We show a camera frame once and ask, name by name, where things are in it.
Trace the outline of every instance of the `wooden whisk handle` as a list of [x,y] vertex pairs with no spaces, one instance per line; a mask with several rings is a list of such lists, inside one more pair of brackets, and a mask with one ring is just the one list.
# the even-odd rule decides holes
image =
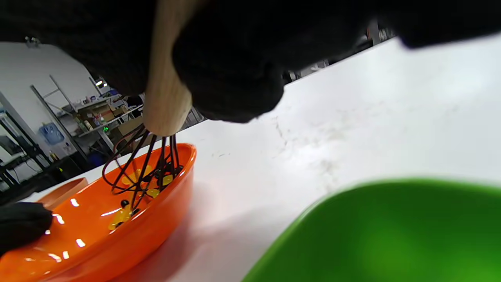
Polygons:
[[203,3],[205,0],[157,2],[143,111],[144,125],[156,135],[178,132],[191,109],[191,94],[181,83],[171,56],[181,29]]

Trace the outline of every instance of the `green bowl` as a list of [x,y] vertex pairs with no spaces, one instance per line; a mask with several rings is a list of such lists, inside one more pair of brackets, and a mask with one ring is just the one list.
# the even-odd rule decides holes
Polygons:
[[303,213],[244,282],[499,282],[501,190],[371,183]]

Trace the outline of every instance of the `white table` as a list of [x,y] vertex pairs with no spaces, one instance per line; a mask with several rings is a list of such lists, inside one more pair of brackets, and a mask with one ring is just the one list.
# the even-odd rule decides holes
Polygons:
[[180,132],[198,148],[191,212],[115,281],[240,281],[305,208],[356,183],[499,183],[500,50],[501,37],[413,52],[393,40],[293,82],[249,124]]

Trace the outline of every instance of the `black sleeve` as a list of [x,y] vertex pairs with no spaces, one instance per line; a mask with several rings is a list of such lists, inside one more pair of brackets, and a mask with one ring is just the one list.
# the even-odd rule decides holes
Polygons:
[[[35,36],[137,95],[154,8],[154,0],[3,0],[0,41],[15,37],[10,30]],[[284,70],[349,51],[372,18],[415,48],[498,32],[501,2],[211,0],[182,31],[173,61],[202,114],[247,122],[277,105]]]
[[144,92],[155,0],[2,0],[0,41],[55,45],[121,94]]

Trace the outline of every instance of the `black whisk wire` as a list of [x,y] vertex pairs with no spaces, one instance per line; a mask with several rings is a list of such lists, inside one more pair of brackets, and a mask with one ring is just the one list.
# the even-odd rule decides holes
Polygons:
[[[144,125],[140,125],[124,135],[122,139],[115,145],[115,149],[113,150],[113,155],[112,157],[106,162],[104,165],[104,168],[102,170],[102,176],[103,180],[111,186],[111,193],[113,195],[120,195],[125,192],[132,192],[132,198],[130,199],[130,207],[131,211],[136,212],[136,209],[139,207],[139,204],[143,200],[145,196],[148,197],[153,197],[149,195],[148,189],[150,189],[151,182],[156,179],[157,181],[157,186],[159,192],[162,192],[165,187],[167,187],[170,183],[164,185],[164,178],[167,175],[171,175],[172,179],[176,178],[176,176],[179,174],[180,171],[180,164],[179,164],[179,154],[177,151],[177,143],[176,143],[176,136],[172,135],[170,137],[162,137],[162,147],[160,151],[160,156],[158,158],[158,161],[156,162],[156,165],[154,169],[152,169],[151,172],[146,174],[146,168],[148,167],[148,163],[150,162],[151,155],[153,152],[153,147],[156,142],[157,136],[152,134],[152,139],[149,142],[149,148],[146,153],[144,162],[141,165],[140,172],[138,173],[138,166],[136,164],[135,158],[137,157],[139,150],[143,147],[143,145],[146,143],[146,140],[148,136],[151,133],[144,127]],[[117,145],[126,138],[132,136],[124,146],[122,146],[120,149],[116,149]],[[165,152],[165,147],[167,145],[167,138],[169,138],[169,154],[166,156]],[[121,165],[118,162],[119,155],[122,155],[126,152],[127,149],[131,148],[134,142],[140,139],[137,146],[131,153],[129,159],[124,165]],[[106,169],[107,167],[112,163],[115,162],[117,164],[118,169],[120,170],[118,175],[113,181],[110,181],[107,178],[106,175]],[[134,170],[131,175],[128,175],[126,171],[129,169],[129,167],[132,166],[132,169]],[[127,178],[130,182],[129,187],[121,187],[118,185],[119,181],[123,178]],[[146,185],[144,188],[141,187],[141,184],[145,182]]]

